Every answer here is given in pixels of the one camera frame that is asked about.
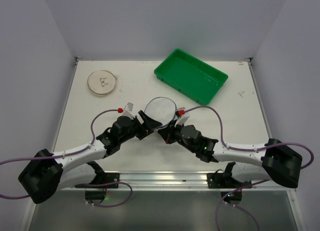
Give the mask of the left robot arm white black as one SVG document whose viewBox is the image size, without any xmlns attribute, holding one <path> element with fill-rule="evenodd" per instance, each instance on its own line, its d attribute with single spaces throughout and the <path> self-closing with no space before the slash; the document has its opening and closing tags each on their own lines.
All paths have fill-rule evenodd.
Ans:
<svg viewBox="0 0 320 231">
<path fill-rule="evenodd" d="M 99 187 L 105 181 L 105 173 L 96 163 L 120 150 L 121 144 L 152 134 L 163 124 L 139 111 L 140 117 L 123 109 L 112 126 L 102 134 L 93 135 L 91 142 L 58 153 L 42 149 L 32 158 L 18 176 L 28 196 L 35 204 L 51 198 L 58 190 L 72 186 Z"/>
</svg>

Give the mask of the white mesh laundry bag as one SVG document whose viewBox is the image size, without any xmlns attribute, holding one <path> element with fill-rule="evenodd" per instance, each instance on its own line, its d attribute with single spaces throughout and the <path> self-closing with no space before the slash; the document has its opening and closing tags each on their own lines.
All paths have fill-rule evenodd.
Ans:
<svg viewBox="0 0 320 231">
<path fill-rule="evenodd" d="M 160 122 L 165 128 L 176 117 L 177 105 L 168 97 L 155 97 L 146 105 L 144 113 L 151 119 Z"/>
</svg>

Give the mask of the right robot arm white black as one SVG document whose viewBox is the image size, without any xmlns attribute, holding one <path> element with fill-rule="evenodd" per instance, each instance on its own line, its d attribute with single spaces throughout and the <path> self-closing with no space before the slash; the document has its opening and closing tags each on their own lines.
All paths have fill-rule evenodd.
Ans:
<svg viewBox="0 0 320 231">
<path fill-rule="evenodd" d="M 205 163 L 227 162 L 222 176 L 227 187 L 254 180 L 271 180 L 291 189 L 298 187 L 303 158 L 277 139 L 231 147 L 203 136 L 194 125 L 183 124 L 170 124 L 158 130 L 158 134 L 166 144 L 178 143 Z"/>
</svg>

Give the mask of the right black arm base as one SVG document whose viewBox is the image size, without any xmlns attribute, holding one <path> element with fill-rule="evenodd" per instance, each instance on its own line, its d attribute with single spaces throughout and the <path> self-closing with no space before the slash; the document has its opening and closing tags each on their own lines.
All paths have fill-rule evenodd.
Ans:
<svg viewBox="0 0 320 231">
<path fill-rule="evenodd" d="M 237 189 L 251 185 L 251 181 L 237 181 L 232 177 L 235 162 L 229 162 L 224 170 L 218 169 L 215 172 L 206 174 L 207 186 L 209 189 Z M 232 205 L 238 205 L 242 200 L 242 191 L 228 194 L 223 200 Z"/>
</svg>

